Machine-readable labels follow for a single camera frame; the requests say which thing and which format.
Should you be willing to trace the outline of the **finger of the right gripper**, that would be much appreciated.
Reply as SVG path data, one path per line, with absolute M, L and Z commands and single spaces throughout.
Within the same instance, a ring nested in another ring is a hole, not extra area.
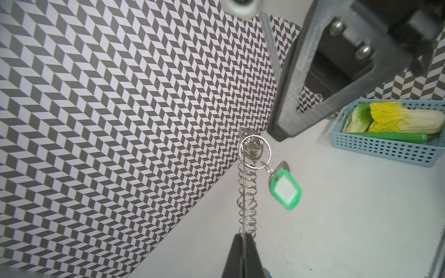
M 365 1 L 315 1 L 287 55 L 268 134 L 276 141 L 299 135 L 392 79 L 411 59 Z M 320 83 L 324 99 L 298 112 L 307 79 Z

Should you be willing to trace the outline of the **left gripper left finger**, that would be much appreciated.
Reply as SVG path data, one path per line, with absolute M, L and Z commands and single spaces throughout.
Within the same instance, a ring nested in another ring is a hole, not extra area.
M 226 265 L 222 272 L 222 278 L 244 277 L 243 240 L 240 234 L 236 234 L 228 253 Z

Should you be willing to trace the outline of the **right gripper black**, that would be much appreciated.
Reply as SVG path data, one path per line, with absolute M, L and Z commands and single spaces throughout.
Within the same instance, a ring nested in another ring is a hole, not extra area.
M 410 54 L 414 75 L 427 74 L 433 43 L 445 26 L 444 1 L 354 1 L 351 9 Z

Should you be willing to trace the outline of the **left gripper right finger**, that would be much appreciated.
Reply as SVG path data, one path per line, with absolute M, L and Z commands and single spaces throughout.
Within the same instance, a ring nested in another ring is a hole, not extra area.
M 252 241 L 246 244 L 246 258 L 244 260 L 244 277 L 245 278 L 265 278 L 263 266 L 256 249 L 256 245 Z

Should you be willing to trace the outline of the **key with green tag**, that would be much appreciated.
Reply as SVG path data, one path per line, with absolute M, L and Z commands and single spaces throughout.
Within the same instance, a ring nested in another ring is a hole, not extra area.
M 290 173 L 289 164 L 281 162 L 276 169 L 262 163 L 268 174 L 268 186 L 271 195 L 286 210 L 293 210 L 299 204 L 302 197 L 302 189 Z

